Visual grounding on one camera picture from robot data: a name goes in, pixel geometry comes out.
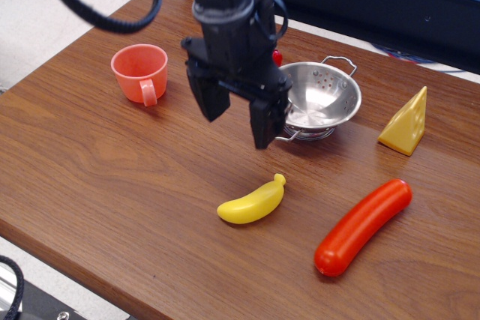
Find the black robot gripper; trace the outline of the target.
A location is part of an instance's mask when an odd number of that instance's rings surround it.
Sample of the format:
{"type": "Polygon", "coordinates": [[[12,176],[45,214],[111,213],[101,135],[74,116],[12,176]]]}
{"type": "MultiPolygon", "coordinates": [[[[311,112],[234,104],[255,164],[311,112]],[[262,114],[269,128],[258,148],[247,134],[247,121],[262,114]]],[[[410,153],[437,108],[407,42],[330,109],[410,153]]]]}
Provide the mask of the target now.
{"type": "Polygon", "coordinates": [[[256,149],[267,149],[281,133],[292,82],[272,59],[288,22],[249,16],[224,24],[202,24],[202,37],[186,37],[187,77],[197,104],[210,122],[230,107],[230,92],[252,101],[250,125],[256,149]]]}

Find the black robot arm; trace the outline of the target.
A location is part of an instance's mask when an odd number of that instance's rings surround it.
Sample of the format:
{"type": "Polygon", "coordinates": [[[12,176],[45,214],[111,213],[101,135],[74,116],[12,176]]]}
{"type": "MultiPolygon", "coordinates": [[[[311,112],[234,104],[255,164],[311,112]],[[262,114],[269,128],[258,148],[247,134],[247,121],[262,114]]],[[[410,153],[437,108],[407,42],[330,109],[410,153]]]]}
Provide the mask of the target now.
{"type": "Polygon", "coordinates": [[[266,149],[284,128],[292,83],[274,60],[278,28],[275,12],[288,17],[282,0],[193,0],[201,38],[186,37],[187,76],[203,113],[214,121],[230,107],[230,94],[248,100],[258,149],[266,149]]]}

